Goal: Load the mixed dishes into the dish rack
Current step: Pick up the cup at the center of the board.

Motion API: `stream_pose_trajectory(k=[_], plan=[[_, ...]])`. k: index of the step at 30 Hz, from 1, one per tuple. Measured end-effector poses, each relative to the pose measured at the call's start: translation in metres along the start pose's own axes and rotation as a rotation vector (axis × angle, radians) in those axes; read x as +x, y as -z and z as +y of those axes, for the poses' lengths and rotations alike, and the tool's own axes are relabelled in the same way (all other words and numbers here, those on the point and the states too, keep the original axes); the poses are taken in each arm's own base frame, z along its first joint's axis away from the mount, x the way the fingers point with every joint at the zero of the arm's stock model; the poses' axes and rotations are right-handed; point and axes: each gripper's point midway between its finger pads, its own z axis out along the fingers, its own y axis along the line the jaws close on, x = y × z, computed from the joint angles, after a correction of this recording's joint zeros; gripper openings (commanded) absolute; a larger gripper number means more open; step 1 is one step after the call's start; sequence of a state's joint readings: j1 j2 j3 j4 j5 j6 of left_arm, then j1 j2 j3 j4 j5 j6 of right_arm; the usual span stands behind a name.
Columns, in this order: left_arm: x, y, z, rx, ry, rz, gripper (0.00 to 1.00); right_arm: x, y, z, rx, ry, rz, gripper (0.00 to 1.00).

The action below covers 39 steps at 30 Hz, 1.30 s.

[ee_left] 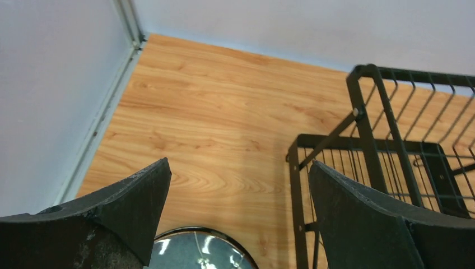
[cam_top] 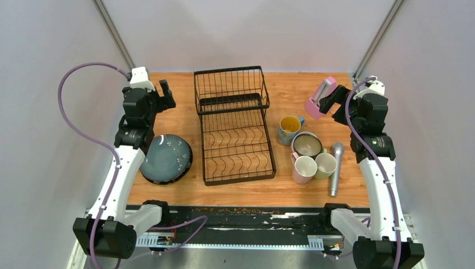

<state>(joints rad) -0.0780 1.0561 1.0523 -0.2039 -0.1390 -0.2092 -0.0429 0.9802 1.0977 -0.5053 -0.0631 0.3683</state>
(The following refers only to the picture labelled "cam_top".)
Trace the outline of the pink ceramic mug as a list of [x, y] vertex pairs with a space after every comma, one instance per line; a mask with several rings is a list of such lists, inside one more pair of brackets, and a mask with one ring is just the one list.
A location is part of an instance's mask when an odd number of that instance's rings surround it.
[[291, 154], [293, 163], [292, 178], [297, 184], [308, 183], [317, 172], [317, 164], [310, 156], [300, 156], [297, 152]]

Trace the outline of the blue butterfly mug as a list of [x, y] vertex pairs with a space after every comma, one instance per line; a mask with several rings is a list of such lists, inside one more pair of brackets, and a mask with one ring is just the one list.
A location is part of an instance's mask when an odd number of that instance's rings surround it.
[[305, 123], [304, 117], [286, 116], [280, 120], [277, 142], [289, 146]]

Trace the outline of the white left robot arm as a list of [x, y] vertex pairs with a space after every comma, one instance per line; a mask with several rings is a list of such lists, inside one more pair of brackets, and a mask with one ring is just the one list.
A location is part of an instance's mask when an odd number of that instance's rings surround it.
[[91, 257], [128, 259], [143, 233], [171, 226], [169, 205], [164, 201], [147, 200], [135, 213], [125, 215], [133, 180], [154, 136], [156, 115], [176, 107], [167, 81], [161, 80], [160, 86], [163, 96], [140, 87], [122, 90], [125, 113], [115, 135], [108, 176], [87, 217], [78, 217], [73, 224], [79, 244]]

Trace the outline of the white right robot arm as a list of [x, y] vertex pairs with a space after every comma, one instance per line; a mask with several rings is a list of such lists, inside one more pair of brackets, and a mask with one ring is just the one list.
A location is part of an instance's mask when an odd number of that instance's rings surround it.
[[337, 230], [352, 245], [356, 268], [414, 268], [425, 250], [411, 237], [401, 210], [395, 180], [395, 150], [384, 133], [387, 98], [366, 89], [350, 97], [343, 85], [321, 88], [312, 98], [323, 115], [334, 104], [333, 119], [351, 129], [351, 149], [362, 171], [370, 201], [370, 221], [363, 224], [346, 204], [327, 203], [322, 231]]

